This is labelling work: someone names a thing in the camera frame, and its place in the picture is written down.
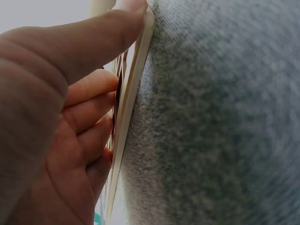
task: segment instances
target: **white edge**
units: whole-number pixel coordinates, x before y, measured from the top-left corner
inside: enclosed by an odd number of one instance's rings
[[[112,173],[111,173],[110,187],[107,193],[108,194],[107,203],[106,203],[107,210],[105,215],[107,221],[110,220],[112,210],[113,210],[114,196],[116,193],[118,175],[119,175],[122,156],[123,156],[124,147],[126,143],[128,128],[131,120],[131,114],[133,111],[135,98],[137,95],[144,65],[147,59],[148,49],[151,42],[154,27],[155,27],[155,16],[152,10],[148,7],[145,14],[144,29],[143,29],[143,34],[142,34],[142,39],[139,46],[138,54],[136,57],[133,77],[130,84],[130,89],[128,91],[126,103],[124,103],[125,104],[124,115],[130,115],[130,117],[125,117],[123,121],[117,120],[116,122],[116,124],[120,124],[118,130],[122,132],[122,137],[124,138],[120,139],[119,137],[121,134],[120,133],[116,134],[115,145],[117,146],[117,150],[114,152],[114,156],[113,156],[114,159],[113,159],[113,165],[111,170]]]

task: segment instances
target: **teal object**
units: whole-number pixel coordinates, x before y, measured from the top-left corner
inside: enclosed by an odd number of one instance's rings
[[[97,225],[102,225],[101,216],[96,212],[95,212],[95,215],[94,215],[94,222],[97,223]]]

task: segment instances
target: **hand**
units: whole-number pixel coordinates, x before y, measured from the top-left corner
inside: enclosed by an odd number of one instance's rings
[[[68,86],[113,60],[136,40],[146,7],[145,0],[127,0],[119,8],[131,12],[113,10],[73,24],[20,28],[0,35],[0,224],[43,166],[54,131],[58,123],[62,126],[60,113]],[[51,168],[61,171],[59,166],[64,164],[56,163]]]
[[[112,130],[106,114],[118,79],[97,70],[69,87],[52,146],[39,177],[22,196],[8,224],[91,225],[111,168],[105,144]]]

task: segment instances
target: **fabric texture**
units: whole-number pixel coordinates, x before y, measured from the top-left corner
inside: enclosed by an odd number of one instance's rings
[[[150,0],[113,220],[300,223],[300,1]]]

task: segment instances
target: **gray fabric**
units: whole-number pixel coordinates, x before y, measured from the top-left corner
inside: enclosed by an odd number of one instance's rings
[[[298,225],[300,1],[149,5],[157,28],[118,182],[124,224]]]

